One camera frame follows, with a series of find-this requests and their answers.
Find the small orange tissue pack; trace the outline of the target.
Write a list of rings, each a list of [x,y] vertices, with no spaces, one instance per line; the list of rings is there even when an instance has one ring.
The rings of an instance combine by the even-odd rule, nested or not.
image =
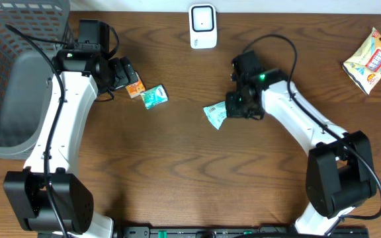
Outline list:
[[[146,90],[139,74],[136,74],[138,80],[135,83],[132,83],[131,85],[126,86],[126,90],[130,96],[131,99],[134,99],[141,95],[142,92]]]

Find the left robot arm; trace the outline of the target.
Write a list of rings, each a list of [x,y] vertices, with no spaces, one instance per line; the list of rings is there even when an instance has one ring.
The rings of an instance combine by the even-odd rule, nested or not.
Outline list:
[[[79,148],[89,111],[105,90],[138,80],[127,57],[95,50],[60,50],[53,57],[50,103],[35,148],[3,189],[25,231],[52,237],[115,237],[115,221],[94,210],[79,180]]]

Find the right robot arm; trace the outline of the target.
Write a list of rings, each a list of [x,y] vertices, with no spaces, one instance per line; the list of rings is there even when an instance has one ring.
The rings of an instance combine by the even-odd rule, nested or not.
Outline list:
[[[274,117],[308,156],[309,200],[294,226],[298,233],[329,235],[356,207],[377,193],[370,141],[323,116],[279,70],[231,74],[236,89],[226,95],[229,118]]]

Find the small teal tissue pack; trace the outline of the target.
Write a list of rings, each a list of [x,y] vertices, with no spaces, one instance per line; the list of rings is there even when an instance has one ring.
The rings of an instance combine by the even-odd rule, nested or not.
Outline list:
[[[142,92],[140,96],[146,109],[151,109],[154,106],[169,100],[163,85],[158,85],[152,89],[146,90]]]

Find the teal snack packet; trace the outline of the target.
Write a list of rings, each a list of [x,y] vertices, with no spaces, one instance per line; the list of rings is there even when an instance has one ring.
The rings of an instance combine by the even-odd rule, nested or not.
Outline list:
[[[220,129],[223,121],[227,118],[225,101],[219,102],[212,106],[204,107],[203,111],[211,125],[213,125],[213,127],[215,127],[217,130]]]

